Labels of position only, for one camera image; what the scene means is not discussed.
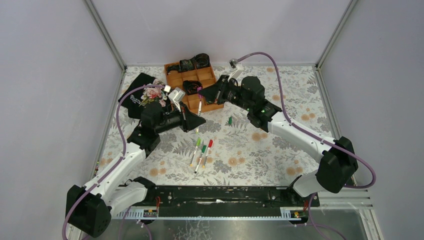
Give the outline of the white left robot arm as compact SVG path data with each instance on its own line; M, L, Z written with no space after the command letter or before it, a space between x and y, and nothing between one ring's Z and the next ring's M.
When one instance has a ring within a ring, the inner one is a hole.
M142 183L131 183L120 190L117 187L133 167L154 151L161 141L160 133L174 128L189 132L206 123L183 102L179 106L165 112L157 102L147 104L141 111L138 126L124 140L122 154L83 186L73 185L68 190L63 239L67 238L68 224L97 238L107 229L113 216L146 198L148 188Z

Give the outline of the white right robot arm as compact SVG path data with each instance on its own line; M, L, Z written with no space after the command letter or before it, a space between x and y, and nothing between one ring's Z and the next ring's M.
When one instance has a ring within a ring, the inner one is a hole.
M256 76L245 77L240 85L228 75L199 91L205 100L221 105L231 103L246 110L247 118L256 128L279 136L306 152L318 163L318 169L297 177L290 188L301 197L321 191L340 192L358 169L351 141L345 137L325 137L287 120L283 110L265 98L265 88Z

